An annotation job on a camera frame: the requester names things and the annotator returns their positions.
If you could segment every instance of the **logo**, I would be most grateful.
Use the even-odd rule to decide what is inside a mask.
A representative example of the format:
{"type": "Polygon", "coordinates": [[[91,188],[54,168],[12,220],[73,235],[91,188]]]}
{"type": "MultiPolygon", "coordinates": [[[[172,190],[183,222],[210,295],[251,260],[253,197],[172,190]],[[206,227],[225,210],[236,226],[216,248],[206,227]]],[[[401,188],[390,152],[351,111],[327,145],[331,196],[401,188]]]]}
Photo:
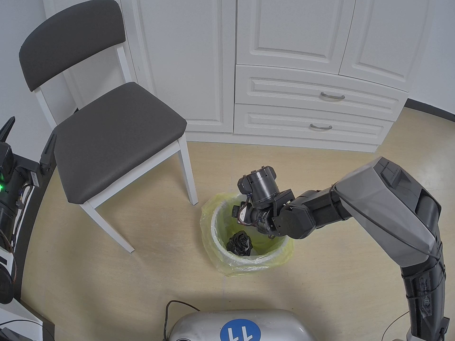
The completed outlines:
{"type": "Polygon", "coordinates": [[[259,341],[261,330],[253,321],[237,319],[226,323],[220,332],[221,341],[259,341]]]}

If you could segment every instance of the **chair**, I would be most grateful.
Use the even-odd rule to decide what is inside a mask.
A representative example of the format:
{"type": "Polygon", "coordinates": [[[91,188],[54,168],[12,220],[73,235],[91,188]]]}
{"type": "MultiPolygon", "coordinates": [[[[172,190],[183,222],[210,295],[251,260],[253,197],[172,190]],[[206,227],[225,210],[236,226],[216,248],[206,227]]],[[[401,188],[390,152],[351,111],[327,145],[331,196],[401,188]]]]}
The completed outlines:
{"type": "Polygon", "coordinates": [[[129,252],[134,248],[96,208],[144,173],[179,154],[190,202],[197,203],[185,128],[187,122],[150,92],[131,82],[122,12],[114,0],[90,0],[47,19],[25,40],[19,60],[26,83],[54,129],[55,161],[68,202],[79,204],[129,252]],[[125,84],[57,125],[40,86],[111,46],[125,84]]]}

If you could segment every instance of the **metal handle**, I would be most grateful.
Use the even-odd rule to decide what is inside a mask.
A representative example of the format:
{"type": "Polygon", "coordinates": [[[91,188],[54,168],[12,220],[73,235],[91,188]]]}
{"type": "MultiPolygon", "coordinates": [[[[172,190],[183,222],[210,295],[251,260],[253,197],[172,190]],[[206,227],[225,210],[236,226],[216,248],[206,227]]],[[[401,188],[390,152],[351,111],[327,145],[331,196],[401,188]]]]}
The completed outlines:
{"type": "Polygon", "coordinates": [[[344,95],[342,96],[332,96],[331,94],[324,94],[321,92],[322,97],[327,97],[327,99],[344,99],[344,95]]]}
{"type": "Polygon", "coordinates": [[[333,129],[333,126],[332,125],[329,125],[329,126],[316,126],[314,124],[310,124],[310,127],[312,127],[313,129],[321,129],[321,130],[330,130],[330,129],[333,129]]]}

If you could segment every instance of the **yellow plastic bag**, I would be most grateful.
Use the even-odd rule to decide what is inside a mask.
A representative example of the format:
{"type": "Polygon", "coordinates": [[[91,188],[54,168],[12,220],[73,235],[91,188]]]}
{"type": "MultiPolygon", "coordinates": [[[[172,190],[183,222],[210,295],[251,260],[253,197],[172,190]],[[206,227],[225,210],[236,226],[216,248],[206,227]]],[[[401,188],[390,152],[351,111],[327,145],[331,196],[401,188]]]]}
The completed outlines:
{"type": "Polygon", "coordinates": [[[204,248],[216,268],[227,276],[267,269],[286,263],[294,252],[293,239],[287,236],[270,240],[255,227],[237,224],[231,217],[232,206],[240,205],[246,196],[220,193],[202,206],[201,230],[204,248]],[[226,250],[230,237],[245,231],[251,238],[256,256],[237,256],[226,250]]]}

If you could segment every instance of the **crumpled black plastic bag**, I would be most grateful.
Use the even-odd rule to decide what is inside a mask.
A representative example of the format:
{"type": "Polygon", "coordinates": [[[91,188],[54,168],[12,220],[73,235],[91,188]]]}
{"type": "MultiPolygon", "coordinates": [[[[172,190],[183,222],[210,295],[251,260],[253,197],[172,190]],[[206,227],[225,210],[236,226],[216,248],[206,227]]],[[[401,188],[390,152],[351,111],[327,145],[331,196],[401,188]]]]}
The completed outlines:
{"type": "Polygon", "coordinates": [[[226,249],[238,256],[250,256],[253,244],[247,233],[242,230],[232,235],[226,244],[226,249]]]}

